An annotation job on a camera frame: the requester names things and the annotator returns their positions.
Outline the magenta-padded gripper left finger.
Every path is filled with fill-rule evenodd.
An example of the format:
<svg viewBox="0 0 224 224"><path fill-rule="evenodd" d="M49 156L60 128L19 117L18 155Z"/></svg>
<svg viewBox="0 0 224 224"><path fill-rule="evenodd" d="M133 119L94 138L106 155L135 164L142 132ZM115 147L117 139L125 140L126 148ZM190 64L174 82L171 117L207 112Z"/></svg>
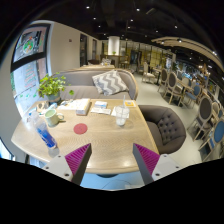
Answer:
<svg viewBox="0 0 224 224"><path fill-rule="evenodd" d="M43 170L80 185L91 154L91 144L86 144L65 156L57 155Z"/></svg>

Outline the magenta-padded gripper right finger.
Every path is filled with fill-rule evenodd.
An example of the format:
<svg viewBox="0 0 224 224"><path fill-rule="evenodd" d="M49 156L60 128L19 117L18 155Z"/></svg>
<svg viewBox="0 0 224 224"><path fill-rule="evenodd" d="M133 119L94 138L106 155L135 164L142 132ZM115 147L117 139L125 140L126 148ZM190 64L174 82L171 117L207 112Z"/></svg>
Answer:
<svg viewBox="0 0 224 224"><path fill-rule="evenodd" d="M181 170L168 154L158 155L136 143L133 144L133 155L145 185Z"/></svg>

